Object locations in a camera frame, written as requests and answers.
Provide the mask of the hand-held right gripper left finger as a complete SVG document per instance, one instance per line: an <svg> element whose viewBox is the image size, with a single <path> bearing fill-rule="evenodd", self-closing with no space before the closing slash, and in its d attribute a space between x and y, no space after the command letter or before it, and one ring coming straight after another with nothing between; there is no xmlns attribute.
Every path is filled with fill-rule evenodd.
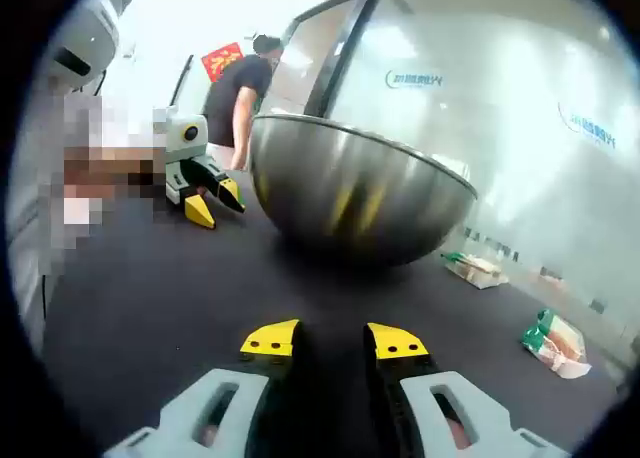
<svg viewBox="0 0 640 458"><path fill-rule="evenodd" d="M251 332L238 360L214 368L168 401L155 427L113 445L106 457L267 457L296 367L301 322Z"/></svg>

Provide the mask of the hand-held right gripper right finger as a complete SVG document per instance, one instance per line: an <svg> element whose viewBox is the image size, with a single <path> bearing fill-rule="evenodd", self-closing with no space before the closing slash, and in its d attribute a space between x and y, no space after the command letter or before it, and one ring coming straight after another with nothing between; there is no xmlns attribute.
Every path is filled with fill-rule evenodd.
<svg viewBox="0 0 640 458"><path fill-rule="evenodd" d="M370 413L385 457L568 457L471 381L439 368L410 332L363 327Z"/></svg>

